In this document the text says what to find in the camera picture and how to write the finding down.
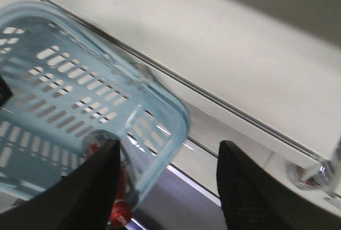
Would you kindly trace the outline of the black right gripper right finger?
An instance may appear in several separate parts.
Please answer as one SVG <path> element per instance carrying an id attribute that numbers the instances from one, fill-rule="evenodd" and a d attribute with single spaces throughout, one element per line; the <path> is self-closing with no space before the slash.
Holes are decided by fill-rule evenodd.
<path id="1" fill-rule="evenodd" d="M 217 189 L 228 229 L 340 229 L 340 217 L 299 196 L 232 141 L 221 141 Z"/>

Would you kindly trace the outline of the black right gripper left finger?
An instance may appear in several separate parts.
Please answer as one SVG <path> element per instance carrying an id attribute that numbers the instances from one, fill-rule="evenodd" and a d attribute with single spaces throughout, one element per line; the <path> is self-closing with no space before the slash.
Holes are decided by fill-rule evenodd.
<path id="1" fill-rule="evenodd" d="M 57 184 L 1 214 L 1 229 L 106 229 L 119 185 L 120 142 L 108 140 Z"/>

